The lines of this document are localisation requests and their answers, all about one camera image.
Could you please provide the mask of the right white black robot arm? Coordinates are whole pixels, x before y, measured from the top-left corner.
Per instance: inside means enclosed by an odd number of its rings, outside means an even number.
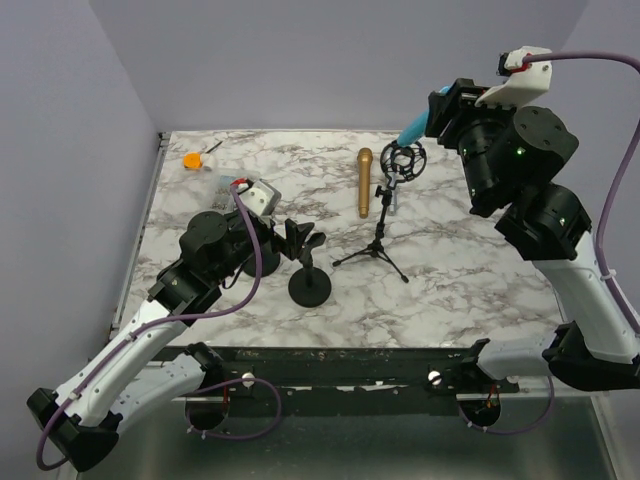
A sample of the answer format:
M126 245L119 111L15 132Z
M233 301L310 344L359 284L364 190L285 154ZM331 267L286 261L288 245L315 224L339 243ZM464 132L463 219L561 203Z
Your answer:
M540 106L488 106L487 88L460 78L432 92L425 134L461 158L473 215L495 228L551 284L563 323L541 336L475 343L460 379L480 392L510 376L552 376L577 390L639 386L639 336L600 270L592 222L578 196L554 183L579 146Z

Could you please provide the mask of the black stand holding gold microphone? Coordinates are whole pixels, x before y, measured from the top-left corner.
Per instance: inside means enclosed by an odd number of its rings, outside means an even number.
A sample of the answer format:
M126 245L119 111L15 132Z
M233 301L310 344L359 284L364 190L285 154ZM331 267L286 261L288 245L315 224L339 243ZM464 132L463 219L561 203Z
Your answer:
M274 252L269 243L261 246L261 259L263 277L273 274L280 265L280 254ZM255 277L257 271L255 255L243 264L241 271L252 278Z

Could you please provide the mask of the black round-base microphone stand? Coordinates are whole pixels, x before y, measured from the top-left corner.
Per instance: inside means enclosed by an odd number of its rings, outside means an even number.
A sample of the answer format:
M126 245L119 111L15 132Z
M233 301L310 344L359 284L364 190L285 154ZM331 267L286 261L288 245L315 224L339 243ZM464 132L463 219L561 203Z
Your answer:
M288 293L291 299L305 308L315 308L325 303L332 291L329 276L313 262L312 250L326 241L324 233L316 232L304 243L298 261L302 267L290 278Z

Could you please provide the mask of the blue foam-head microphone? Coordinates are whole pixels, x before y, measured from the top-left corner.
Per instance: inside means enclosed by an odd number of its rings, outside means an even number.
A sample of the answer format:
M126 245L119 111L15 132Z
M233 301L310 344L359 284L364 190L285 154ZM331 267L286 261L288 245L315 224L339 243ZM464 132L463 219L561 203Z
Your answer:
M429 94L427 109L415 118L397 137L396 143L400 147L408 147L425 135L428 125L442 110L444 98L449 89L449 86L444 86Z

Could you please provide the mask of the gold microphone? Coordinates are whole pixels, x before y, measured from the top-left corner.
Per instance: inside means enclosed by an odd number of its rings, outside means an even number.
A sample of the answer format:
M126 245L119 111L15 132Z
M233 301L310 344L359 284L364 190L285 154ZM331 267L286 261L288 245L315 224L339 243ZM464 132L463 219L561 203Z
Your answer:
M373 152L363 147L357 154L358 166L358 215L364 219L368 217L370 206L371 165Z

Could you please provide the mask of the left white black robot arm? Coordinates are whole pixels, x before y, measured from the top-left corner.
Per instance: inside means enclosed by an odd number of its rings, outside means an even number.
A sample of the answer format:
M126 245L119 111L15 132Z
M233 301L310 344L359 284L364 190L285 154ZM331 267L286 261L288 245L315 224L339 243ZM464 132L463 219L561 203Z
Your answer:
M194 390L214 393L220 368L192 353L181 355L177 366L149 386L138 376L196 322L232 315L253 300L264 276L263 246L297 260L313 228L288 219L279 235L270 217L245 206L228 214L196 214L179 239L178 259L158 274L129 323L80 372L28 398L41 428L38 468L71 464L87 471L106 458L125 424L145 408Z

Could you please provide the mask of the silver mesh-head microphone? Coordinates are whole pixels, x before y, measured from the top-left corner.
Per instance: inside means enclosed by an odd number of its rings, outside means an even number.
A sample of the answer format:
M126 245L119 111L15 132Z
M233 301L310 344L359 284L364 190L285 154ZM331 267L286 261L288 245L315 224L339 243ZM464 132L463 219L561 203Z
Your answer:
M388 213L395 215L398 210L397 174L392 166L392 154L397 150L397 142L392 141L384 147L380 156L381 170L386 178L387 187L391 190L391 203Z

